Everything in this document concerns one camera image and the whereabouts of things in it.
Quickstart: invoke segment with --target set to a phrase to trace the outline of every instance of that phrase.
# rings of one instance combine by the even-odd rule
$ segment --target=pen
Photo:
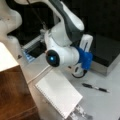
[[[104,88],[99,88],[99,87],[96,87],[96,86],[93,86],[93,85],[90,85],[90,84],[86,84],[86,83],[82,83],[82,85],[84,87],[87,87],[87,88],[93,88],[93,89],[96,89],[96,90],[99,90],[99,91],[102,91],[102,92],[109,93],[109,91],[107,89],[104,89]]]

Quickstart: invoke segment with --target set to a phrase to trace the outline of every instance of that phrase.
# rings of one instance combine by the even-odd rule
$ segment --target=cable
[[[36,17],[38,18],[38,20],[41,22],[41,24],[43,25],[43,29],[47,30],[47,26],[45,24],[45,22],[43,22],[43,20],[39,17],[39,15],[36,13],[35,9],[33,8],[33,6],[31,5],[29,0],[26,0],[29,4],[29,6],[31,7],[33,13],[36,15]]]
[[[83,78],[86,75],[87,72],[88,72],[87,70],[83,70],[83,75],[82,76],[77,77],[74,74],[72,74],[72,76],[75,77],[75,78]]]
[[[49,68],[51,68],[52,69],[52,67],[50,66],[50,65],[48,65],[45,69],[43,69],[38,75],[36,75],[33,79],[31,79],[31,80],[29,80],[28,82],[27,82],[27,84],[29,85],[33,80],[35,80],[38,76],[40,76],[42,73],[44,73],[47,69],[49,69]]]

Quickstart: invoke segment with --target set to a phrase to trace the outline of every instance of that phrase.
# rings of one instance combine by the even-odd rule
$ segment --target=black cable
[[[87,70],[83,70],[83,75],[82,76],[77,77],[74,74],[72,74],[72,76],[75,77],[75,78],[83,78],[86,75],[87,72],[88,72]]]
[[[33,13],[36,15],[36,17],[38,18],[38,20],[39,20],[39,21],[41,22],[41,24],[43,25],[43,28],[44,28],[45,30],[47,30],[47,26],[46,26],[45,22],[43,22],[43,20],[42,20],[42,19],[39,17],[39,15],[36,13],[36,11],[34,10],[33,6],[32,6],[31,3],[30,3],[30,1],[29,1],[29,0],[26,0],[26,1],[28,2],[29,6],[31,7]]]

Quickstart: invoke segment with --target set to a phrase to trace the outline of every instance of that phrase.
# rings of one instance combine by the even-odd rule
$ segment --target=table
[[[30,91],[37,104],[41,117],[44,120],[61,120],[60,115],[53,109],[53,107],[46,102],[41,93],[35,88],[35,84],[46,75],[43,69],[48,66],[45,57],[40,56],[39,66],[42,74],[38,76],[29,84]],[[29,69],[37,68],[38,64],[31,64]],[[93,116],[94,120],[118,120],[120,117],[120,63],[112,70],[108,76],[89,71],[82,79],[74,78],[68,70],[61,69],[62,73],[72,83],[72,85],[82,94],[83,99],[80,102],[84,110]],[[98,87],[106,88],[110,93],[100,92],[94,89],[85,88],[81,83],[89,83]]]

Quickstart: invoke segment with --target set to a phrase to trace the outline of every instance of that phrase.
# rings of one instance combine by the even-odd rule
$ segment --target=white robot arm
[[[92,36],[83,35],[84,25],[63,2],[59,0],[15,0],[19,4],[44,2],[60,18],[60,22],[45,33],[46,59],[53,67],[74,66],[80,62],[80,50],[70,45],[81,41],[79,48],[88,52]]]

